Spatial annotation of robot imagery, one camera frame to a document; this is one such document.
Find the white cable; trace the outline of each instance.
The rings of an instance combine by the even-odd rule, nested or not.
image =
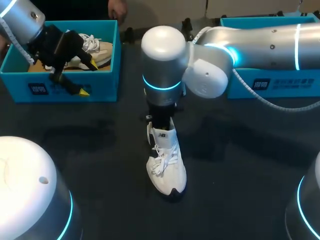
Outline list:
[[[251,87],[248,86],[248,84],[246,84],[246,82],[242,79],[242,77],[239,75],[239,73],[233,69],[232,70],[234,75],[236,76],[236,78],[240,81],[240,83],[242,83],[242,85],[255,97],[257,98],[260,102],[264,103],[265,105],[280,110],[280,111],[284,111],[284,112],[288,112],[288,113],[297,113],[297,112],[305,112],[305,111],[309,111],[312,109],[315,109],[316,107],[320,106],[320,101],[317,101],[309,106],[304,106],[304,107],[297,107],[297,108],[287,108],[287,107],[282,107],[282,106],[278,106],[275,105],[267,100],[265,100],[264,98],[262,98],[259,94],[257,94],[255,91],[252,90]]]
[[[212,27],[210,26],[206,26],[204,27],[196,36],[195,38],[193,39],[192,43],[193,44],[196,44],[198,39],[202,36],[202,34],[204,34],[206,31],[208,31],[209,29],[212,29]]]
[[[0,17],[0,25],[5,30],[6,34],[8,35],[10,41],[12,44],[18,49],[18,51],[22,54],[22,56],[28,61],[29,64],[34,64],[35,60],[27,53],[23,47],[20,45],[20,43],[17,41],[16,37],[10,30],[9,26],[7,25],[6,21]]]

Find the person's hand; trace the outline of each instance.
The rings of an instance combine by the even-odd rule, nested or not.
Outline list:
[[[121,25],[127,16],[127,3],[126,0],[109,0],[108,2],[108,14],[110,19],[118,20],[118,24]]]

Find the white cap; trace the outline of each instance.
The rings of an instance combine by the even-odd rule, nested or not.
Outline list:
[[[24,138],[0,137],[0,239],[16,239],[30,229],[56,185],[56,168],[45,150]]]
[[[151,59],[171,61],[185,52],[186,40],[180,31],[171,26],[156,26],[144,34],[141,48]]]
[[[214,99],[220,97],[228,86],[226,73],[216,65],[197,59],[182,76],[182,81],[199,97]]]

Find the printed logo on box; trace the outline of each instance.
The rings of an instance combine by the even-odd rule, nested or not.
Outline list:
[[[28,87],[33,95],[49,95],[44,83],[28,83]]]
[[[269,83],[270,78],[256,78],[253,81],[252,90],[267,90]]]

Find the shoe box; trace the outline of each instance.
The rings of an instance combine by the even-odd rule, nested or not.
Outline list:
[[[101,42],[113,44],[110,66],[97,71],[66,70],[63,74],[81,85],[90,96],[70,95],[60,85],[49,80],[49,71],[42,63],[30,66],[11,45],[0,69],[0,77],[16,103],[116,102],[121,64],[121,43],[116,20],[47,21],[61,31],[75,30],[93,35]]]

